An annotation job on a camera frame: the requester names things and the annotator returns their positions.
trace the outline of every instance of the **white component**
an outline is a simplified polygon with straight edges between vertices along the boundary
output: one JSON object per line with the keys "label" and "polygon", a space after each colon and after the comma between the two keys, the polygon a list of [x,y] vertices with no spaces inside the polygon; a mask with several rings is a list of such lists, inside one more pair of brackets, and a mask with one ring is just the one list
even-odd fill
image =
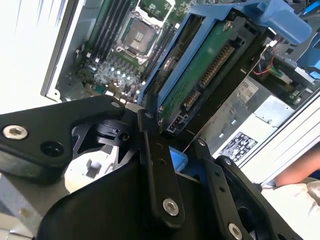
{"label": "white component", "polygon": [[[65,188],[73,193],[111,172],[118,156],[118,150],[119,148],[114,146],[110,155],[103,151],[96,151],[84,154],[72,161],[64,174]],[[99,166],[99,171],[94,178],[87,176],[88,163],[91,166]]]}
{"label": "white component", "polygon": [[107,91],[105,92],[105,95],[113,96],[113,95],[115,95],[115,94],[114,94],[112,91],[108,91],[108,90],[107,90]]}

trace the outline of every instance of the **motherboard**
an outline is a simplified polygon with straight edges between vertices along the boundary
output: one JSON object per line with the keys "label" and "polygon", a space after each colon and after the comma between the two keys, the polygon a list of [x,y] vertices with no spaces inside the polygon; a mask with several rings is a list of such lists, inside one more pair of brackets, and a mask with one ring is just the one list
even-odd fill
{"label": "motherboard", "polygon": [[[84,46],[85,54],[76,76],[92,95],[107,94],[123,103],[137,102],[151,71],[191,6],[214,3],[214,0],[105,0]],[[201,22],[193,21],[191,33],[186,32],[186,46],[189,34],[197,32],[197,24]]]}

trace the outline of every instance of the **black plastic arm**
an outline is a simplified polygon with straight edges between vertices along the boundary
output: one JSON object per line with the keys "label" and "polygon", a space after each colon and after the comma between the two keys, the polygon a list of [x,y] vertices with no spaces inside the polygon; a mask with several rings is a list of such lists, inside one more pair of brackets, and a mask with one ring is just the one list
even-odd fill
{"label": "black plastic arm", "polygon": [[[124,114],[123,104],[107,95],[3,114],[0,170],[41,184],[53,183],[74,158],[73,148],[80,148],[77,143],[84,140],[94,124],[120,120]],[[8,138],[4,132],[8,126],[23,127],[27,136],[20,140]]]}

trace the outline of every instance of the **blue drive bracket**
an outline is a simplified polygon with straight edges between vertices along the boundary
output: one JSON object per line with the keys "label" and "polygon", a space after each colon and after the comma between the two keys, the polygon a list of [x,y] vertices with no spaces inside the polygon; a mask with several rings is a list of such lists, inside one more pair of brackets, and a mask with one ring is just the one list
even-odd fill
{"label": "blue drive bracket", "polygon": [[215,23],[217,21],[223,21],[232,9],[242,12],[258,26],[272,28],[281,37],[295,45],[305,41],[312,32],[311,27],[299,18],[299,16],[294,13],[294,10],[283,0],[250,0],[244,3],[194,5],[182,21],[162,58],[151,72],[150,77],[146,81],[146,85],[139,95],[138,102],[140,103],[143,100],[145,89],[157,74],[158,69],[170,53],[175,41],[191,15],[203,16],[205,19],[192,42],[184,52],[181,60],[175,66],[174,71],[170,74],[161,88],[158,94],[158,108],[177,83]]}

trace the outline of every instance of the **sticker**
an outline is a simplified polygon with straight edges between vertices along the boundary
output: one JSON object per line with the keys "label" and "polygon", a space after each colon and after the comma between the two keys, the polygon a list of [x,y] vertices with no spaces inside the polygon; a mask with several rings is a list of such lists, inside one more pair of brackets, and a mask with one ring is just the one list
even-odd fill
{"label": "sticker", "polygon": [[258,87],[245,78],[236,89],[236,95],[246,104],[257,91]]}
{"label": "sticker", "polygon": [[239,132],[222,150],[220,155],[229,157],[234,162],[239,161],[246,155],[258,142]]}

